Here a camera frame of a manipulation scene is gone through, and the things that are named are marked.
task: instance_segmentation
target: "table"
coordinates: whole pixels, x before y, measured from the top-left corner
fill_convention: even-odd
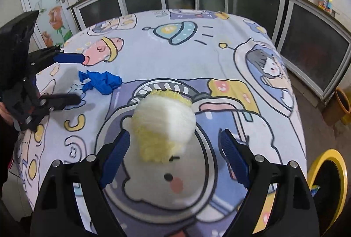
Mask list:
[[[297,161],[306,175],[303,129],[287,71],[257,23],[206,10],[149,11],[91,26],[64,50],[85,54],[85,61],[50,66],[37,75],[37,86],[41,94],[77,93],[81,103],[52,112],[35,133],[21,134],[16,160],[32,207],[53,160],[79,162],[113,142],[121,129],[130,130],[137,103],[154,89],[191,100],[197,126],[184,154],[168,164],[142,162],[131,132],[123,164],[105,189],[127,236],[224,234],[246,189],[222,151],[222,129],[270,162]],[[107,96],[83,92],[78,71],[87,70],[109,71],[123,84]],[[265,227],[275,188],[256,231]],[[74,191],[84,226],[94,232],[79,184]]]

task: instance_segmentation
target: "cartoon astronaut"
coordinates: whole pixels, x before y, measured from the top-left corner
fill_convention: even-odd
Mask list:
[[[126,16],[120,16],[106,21],[97,23],[88,28],[88,35],[96,36],[107,33],[111,30],[125,30],[132,29],[136,26],[135,14],[129,14]]]
[[[207,10],[184,10],[170,9],[170,19],[194,19],[194,18],[221,18],[228,19],[229,15],[224,12],[207,11]]]
[[[267,30],[263,28],[262,26],[258,25],[256,22],[250,20],[250,19],[244,19],[244,22],[251,28],[253,32],[260,33],[267,39],[271,40],[267,34]]]
[[[260,78],[265,85],[281,90],[282,102],[292,108],[293,91],[277,57],[262,49],[255,49],[246,54],[246,59],[262,74]]]

